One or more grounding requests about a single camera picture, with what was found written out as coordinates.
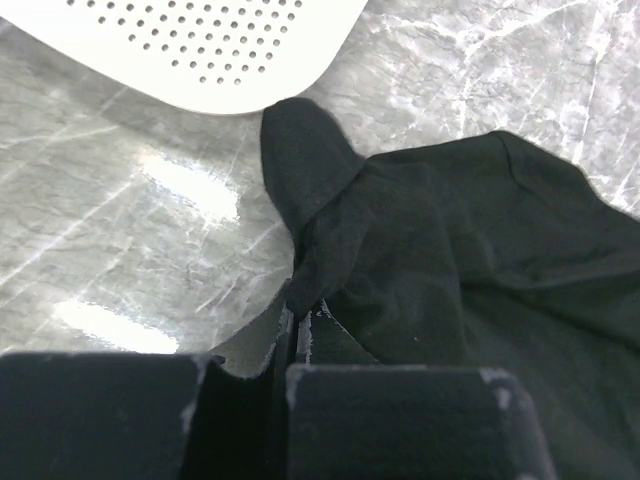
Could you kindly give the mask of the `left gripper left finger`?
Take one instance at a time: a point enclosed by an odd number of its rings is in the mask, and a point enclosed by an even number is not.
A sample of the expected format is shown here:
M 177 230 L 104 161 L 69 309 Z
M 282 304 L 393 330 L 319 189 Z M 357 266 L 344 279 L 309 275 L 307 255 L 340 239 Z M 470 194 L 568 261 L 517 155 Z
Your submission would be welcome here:
M 268 479 L 282 294 L 210 351 L 1 358 L 5 479 Z

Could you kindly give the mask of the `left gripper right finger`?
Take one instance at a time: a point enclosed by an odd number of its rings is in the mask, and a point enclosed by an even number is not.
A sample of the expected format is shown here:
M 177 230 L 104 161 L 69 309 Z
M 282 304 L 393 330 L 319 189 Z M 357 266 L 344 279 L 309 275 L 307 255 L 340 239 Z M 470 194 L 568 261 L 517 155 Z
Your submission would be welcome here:
M 287 372 L 290 479 L 553 479 L 534 404 L 495 368 L 373 363 L 316 306 Z

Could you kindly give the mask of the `black long sleeve shirt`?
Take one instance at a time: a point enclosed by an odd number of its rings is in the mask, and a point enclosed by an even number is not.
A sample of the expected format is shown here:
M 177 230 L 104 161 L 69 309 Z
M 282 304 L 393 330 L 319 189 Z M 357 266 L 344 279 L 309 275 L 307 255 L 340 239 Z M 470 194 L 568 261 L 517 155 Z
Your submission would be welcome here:
M 364 158 L 304 98 L 267 108 L 266 191 L 324 303 L 376 360 L 495 366 L 532 395 L 559 475 L 639 475 L 639 223 L 506 131 Z

